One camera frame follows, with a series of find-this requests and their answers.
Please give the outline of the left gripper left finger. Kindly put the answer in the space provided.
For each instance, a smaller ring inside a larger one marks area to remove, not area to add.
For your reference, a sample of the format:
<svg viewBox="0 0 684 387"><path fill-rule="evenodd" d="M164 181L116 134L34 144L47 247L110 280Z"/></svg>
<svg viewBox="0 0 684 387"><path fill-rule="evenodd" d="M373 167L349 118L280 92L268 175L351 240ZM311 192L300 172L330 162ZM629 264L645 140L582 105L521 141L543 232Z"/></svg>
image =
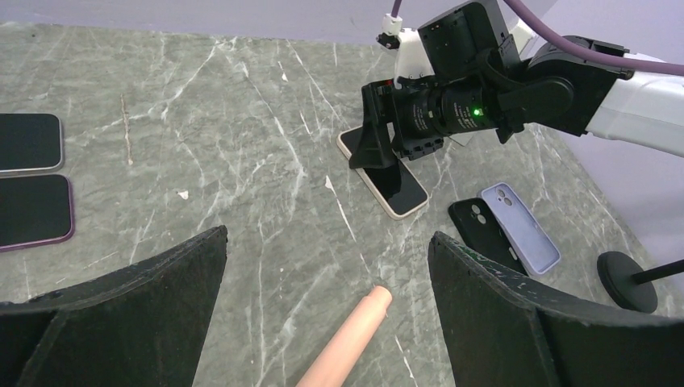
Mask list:
<svg viewBox="0 0 684 387"><path fill-rule="evenodd" d="M190 386L227 263L212 227L135 264L1 304L4 386Z"/></svg>

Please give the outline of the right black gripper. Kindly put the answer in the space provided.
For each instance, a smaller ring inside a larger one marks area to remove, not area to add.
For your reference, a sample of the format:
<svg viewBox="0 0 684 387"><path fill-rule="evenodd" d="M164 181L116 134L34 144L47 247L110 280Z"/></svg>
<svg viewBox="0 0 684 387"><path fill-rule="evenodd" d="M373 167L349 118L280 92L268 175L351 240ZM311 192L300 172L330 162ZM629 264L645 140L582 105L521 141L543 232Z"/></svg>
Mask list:
<svg viewBox="0 0 684 387"><path fill-rule="evenodd" d="M361 137L349 158L351 169L387 169L397 158L415 160L443 146L451 135L494 129L496 109L478 86L431 85L398 89L392 81L361 87Z"/></svg>

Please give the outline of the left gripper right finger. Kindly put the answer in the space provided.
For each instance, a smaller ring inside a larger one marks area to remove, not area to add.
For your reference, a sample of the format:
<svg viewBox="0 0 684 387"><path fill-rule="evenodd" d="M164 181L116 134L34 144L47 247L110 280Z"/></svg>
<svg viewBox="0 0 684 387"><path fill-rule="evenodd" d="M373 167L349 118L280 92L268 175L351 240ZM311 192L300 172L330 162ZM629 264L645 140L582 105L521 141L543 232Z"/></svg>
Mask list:
<svg viewBox="0 0 684 387"><path fill-rule="evenodd" d="M432 291L458 386L680 386L683 321L577 298L443 232Z"/></svg>

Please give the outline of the lavender phone case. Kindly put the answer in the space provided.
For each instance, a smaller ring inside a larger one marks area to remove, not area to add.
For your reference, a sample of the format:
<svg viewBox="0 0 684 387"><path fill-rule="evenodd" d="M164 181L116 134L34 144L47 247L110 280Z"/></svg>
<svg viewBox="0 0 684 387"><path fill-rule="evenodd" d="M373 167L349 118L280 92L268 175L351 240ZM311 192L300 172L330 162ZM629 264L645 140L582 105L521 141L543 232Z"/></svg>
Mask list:
<svg viewBox="0 0 684 387"><path fill-rule="evenodd" d="M504 182L482 189L488 205L528 274L541 276L561 262L561 253L519 195Z"/></svg>

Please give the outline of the black phone dark case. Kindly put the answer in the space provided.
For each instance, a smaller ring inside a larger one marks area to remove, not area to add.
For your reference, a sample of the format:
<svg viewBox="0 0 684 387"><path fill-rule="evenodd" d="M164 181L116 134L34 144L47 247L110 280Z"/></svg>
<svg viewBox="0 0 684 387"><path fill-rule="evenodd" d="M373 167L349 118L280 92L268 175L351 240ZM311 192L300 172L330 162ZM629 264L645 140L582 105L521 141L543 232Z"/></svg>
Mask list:
<svg viewBox="0 0 684 387"><path fill-rule="evenodd" d="M467 247L527 276L526 269L484 200L469 198L454 202L448 207L448 215Z"/></svg>

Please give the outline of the purple smartphone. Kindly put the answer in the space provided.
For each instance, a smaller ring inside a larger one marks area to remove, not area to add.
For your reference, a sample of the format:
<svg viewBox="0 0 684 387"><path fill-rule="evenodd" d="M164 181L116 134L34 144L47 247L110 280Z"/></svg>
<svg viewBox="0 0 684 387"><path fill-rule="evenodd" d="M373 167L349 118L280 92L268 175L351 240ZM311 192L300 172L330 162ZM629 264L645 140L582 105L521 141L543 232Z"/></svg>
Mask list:
<svg viewBox="0 0 684 387"><path fill-rule="evenodd" d="M60 174L1 179L1 251L61 243L75 232L73 188Z"/></svg>

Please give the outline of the black smartphone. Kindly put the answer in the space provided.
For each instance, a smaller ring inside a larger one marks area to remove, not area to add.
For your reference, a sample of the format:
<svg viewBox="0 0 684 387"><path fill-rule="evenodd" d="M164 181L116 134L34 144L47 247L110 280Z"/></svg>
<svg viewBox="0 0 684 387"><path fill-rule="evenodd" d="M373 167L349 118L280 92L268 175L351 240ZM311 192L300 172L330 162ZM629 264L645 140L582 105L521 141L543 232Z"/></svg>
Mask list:
<svg viewBox="0 0 684 387"><path fill-rule="evenodd" d="M1 114L1 177L55 172L65 162L65 131L46 113Z"/></svg>

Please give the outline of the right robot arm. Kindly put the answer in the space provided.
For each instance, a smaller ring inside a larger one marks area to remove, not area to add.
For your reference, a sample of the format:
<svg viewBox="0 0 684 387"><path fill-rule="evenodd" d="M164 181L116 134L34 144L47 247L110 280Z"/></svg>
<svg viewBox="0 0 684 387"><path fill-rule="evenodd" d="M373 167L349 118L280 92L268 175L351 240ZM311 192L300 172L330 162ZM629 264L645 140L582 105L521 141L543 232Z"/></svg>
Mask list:
<svg viewBox="0 0 684 387"><path fill-rule="evenodd" d="M378 42L394 76L362 90L351 169L385 169L444 139L495 130L506 143L529 123L683 154L683 67L576 35L561 36L522 2L509 7L544 45L522 60L496 1L469 1L417 29L397 9Z"/></svg>

